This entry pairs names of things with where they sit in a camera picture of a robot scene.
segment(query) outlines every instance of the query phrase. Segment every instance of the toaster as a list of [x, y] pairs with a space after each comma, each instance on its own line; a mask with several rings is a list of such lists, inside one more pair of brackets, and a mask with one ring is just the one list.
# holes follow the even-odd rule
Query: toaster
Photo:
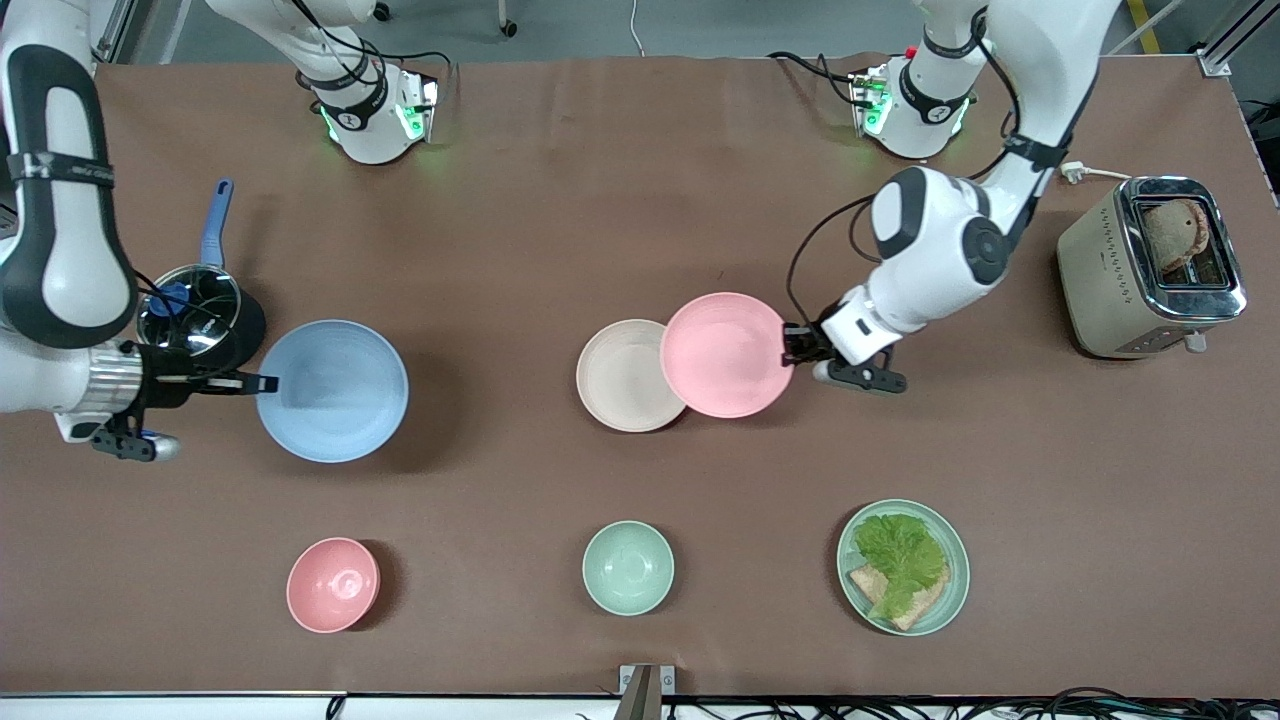
[[[1174, 200], [1199, 206], [1208, 242], [1165, 272], [1155, 259], [1147, 211]], [[1098, 357], [1148, 357], [1179, 343], [1203, 352], [1204, 332], [1244, 310], [1240, 268], [1217, 204], [1189, 178], [1120, 183], [1062, 233], [1057, 265], [1075, 337]]]

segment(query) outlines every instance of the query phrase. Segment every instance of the pink bowl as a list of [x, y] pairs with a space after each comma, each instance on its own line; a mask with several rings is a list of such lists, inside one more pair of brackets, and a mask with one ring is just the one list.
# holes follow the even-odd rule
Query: pink bowl
[[667, 323], [662, 372], [671, 389], [712, 418], [768, 407], [791, 382], [782, 366], [782, 316], [736, 292], [692, 300]]
[[298, 625], [312, 633], [352, 626], [378, 597], [378, 561], [349, 538], [323, 539], [298, 556], [289, 570], [285, 600]]

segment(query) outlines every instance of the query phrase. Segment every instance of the lettuce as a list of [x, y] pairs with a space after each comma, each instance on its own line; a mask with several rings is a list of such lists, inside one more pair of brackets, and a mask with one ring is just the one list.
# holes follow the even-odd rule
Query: lettuce
[[899, 618], [911, 609], [911, 596], [932, 588], [946, 557], [924, 520], [910, 515], [874, 515], [854, 530], [854, 542], [872, 568], [888, 579], [872, 618]]

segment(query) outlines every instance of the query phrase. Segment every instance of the black strap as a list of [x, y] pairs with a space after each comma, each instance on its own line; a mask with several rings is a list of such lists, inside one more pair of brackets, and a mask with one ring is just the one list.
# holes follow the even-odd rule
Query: black strap
[[961, 58], [968, 58], [969, 53], [973, 53], [974, 50], [978, 49], [978, 38], [970, 35], [969, 42], [965, 42], [960, 47], [943, 47], [942, 45], [933, 42], [933, 40], [929, 38], [929, 33], [925, 32], [924, 46], [929, 49], [929, 53], [933, 53], [938, 58], [946, 58], [948, 60], [959, 60]]
[[342, 90], [344, 87], [351, 87], [357, 82], [360, 82], [360, 78], [364, 77], [365, 70], [367, 69], [369, 69], [369, 53], [364, 53], [360, 55], [360, 63], [356, 63], [356, 68], [338, 79], [308, 78], [307, 76], [302, 74], [302, 70], [298, 70], [298, 74], [302, 77], [302, 79], [307, 81], [307, 85], [310, 86], [311, 90]]
[[67, 182], [87, 182], [102, 187], [115, 187], [115, 170], [111, 165], [63, 155], [49, 150], [41, 152], [18, 152], [9, 155], [9, 177], [17, 181], [46, 179]]
[[1066, 149], [1070, 147], [1070, 135], [1062, 140], [1062, 145], [1057, 146], [1036, 142], [1023, 135], [1011, 135], [1005, 138], [1005, 150], [1030, 160], [1032, 170], [1037, 173], [1059, 167], [1059, 164], [1062, 163], [1062, 159], [1066, 158]]
[[969, 99], [969, 94], [961, 95], [955, 100], [938, 100], [937, 97], [925, 95], [911, 81], [911, 63], [908, 63], [902, 68], [899, 78], [899, 85], [902, 87], [902, 100], [906, 100], [908, 105], [920, 113], [920, 120], [927, 126], [941, 126], [947, 122], [964, 105], [964, 101]]
[[387, 101], [387, 78], [381, 78], [378, 87], [374, 88], [372, 95], [365, 97], [360, 102], [351, 105], [349, 108], [339, 108], [337, 105], [330, 105], [328, 102], [320, 102], [324, 108], [325, 114], [329, 119], [338, 123], [343, 129], [361, 131], [369, 127], [369, 118], [374, 117], [374, 113], [383, 108]]

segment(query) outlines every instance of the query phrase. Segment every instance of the green plate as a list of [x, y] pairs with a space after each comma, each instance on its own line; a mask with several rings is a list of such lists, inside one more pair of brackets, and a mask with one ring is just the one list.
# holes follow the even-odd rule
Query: green plate
[[667, 538], [639, 520], [604, 527], [582, 555], [586, 593], [614, 615], [644, 615], [658, 607], [675, 579], [676, 556]]
[[[872, 601], [849, 579], [850, 573], [867, 564], [863, 553], [858, 552], [854, 530], [863, 524], [863, 520], [878, 515], [910, 515], [924, 520], [924, 527], [942, 546], [942, 553], [947, 559], [947, 565], [951, 566], [951, 582], [942, 591], [942, 597], [905, 633], [895, 628], [888, 619], [873, 619], [870, 616]], [[965, 552], [960, 536], [942, 515], [910, 500], [882, 500], [854, 514], [845, 525], [845, 532], [840, 533], [840, 543], [836, 546], [836, 573], [840, 575], [840, 587], [845, 589], [845, 596], [854, 610], [872, 625], [893, 635], [927, 635], [946, 628], [947, 623], [954, 620], [960, 609], [964, 607], [965, 598], [969, 597], [969, 553]]]

